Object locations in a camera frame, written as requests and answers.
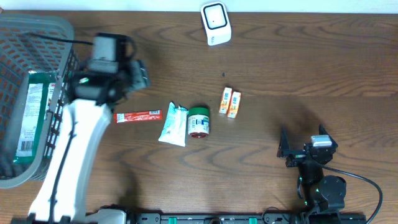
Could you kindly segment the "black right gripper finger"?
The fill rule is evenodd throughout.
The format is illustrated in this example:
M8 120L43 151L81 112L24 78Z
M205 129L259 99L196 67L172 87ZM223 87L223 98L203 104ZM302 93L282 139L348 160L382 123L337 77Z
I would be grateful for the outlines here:
M320 124L318 130L321 142L332 142L332 137L328 134L324 125Z
M290 145L285 128L281 129L277 157L287 157L290 154Z

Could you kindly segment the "red snack stick packet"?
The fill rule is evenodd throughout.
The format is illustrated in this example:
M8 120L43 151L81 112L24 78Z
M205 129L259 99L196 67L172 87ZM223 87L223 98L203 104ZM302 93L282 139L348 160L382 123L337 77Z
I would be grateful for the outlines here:
M113 114L115 123L162 120L162 110Z

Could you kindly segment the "orange small box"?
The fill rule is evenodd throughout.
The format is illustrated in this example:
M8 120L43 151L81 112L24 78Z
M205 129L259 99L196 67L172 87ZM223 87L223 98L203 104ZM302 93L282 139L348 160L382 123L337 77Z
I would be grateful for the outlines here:
M230 87L225 87L224 88L223 94L221 96L221 103L220 103L219 113L226 114L228 112L232 93L233 93L233 89L232 88L230 88Z
M239 104L241 101L241 93L238 91L234 91L231 95L231 101L229 104L227 117L228 118L235 118L239 111Z

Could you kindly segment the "white mint wipes pack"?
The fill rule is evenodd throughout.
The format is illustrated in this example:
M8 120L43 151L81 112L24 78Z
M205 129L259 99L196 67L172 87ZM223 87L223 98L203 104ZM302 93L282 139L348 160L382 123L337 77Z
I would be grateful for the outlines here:
M159 141L185 147L188 110L170 102Z

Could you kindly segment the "green lid jar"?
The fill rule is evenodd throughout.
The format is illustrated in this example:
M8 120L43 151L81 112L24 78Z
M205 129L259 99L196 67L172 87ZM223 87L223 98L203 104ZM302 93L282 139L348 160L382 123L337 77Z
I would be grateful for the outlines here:
M204 107L188 111L188 134L193 138L205 138L210 133L210 111Z

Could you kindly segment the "green white gloves package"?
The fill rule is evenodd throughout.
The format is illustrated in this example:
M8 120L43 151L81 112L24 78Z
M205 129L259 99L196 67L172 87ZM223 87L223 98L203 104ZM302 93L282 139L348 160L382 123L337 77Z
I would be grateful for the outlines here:
M55 72L31 73L28 79L21 132L13 162L31 163L36 155L56 84Z

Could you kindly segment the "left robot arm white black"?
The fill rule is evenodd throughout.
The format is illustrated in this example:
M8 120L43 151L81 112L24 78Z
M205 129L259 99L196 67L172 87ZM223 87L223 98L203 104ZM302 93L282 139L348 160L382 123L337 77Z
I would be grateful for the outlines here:
M12 223L128 223L116 205L87 214L86 192L99 143L113 119L117 102L149 86L142 60L122 63L117 72L89 69L68 82L59 140L46 178L25 218Z

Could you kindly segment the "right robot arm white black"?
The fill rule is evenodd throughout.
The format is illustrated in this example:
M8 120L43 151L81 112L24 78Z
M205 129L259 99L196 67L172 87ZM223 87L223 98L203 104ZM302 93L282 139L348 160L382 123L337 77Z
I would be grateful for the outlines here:
M298 169L297 194L306 203L303 211L291 214L289 223L341 222L338 212L345 207L346 181L323 173L337 147L323 125L301 150L290 147L287 131L282 129L277 157L286 159L286 167Z

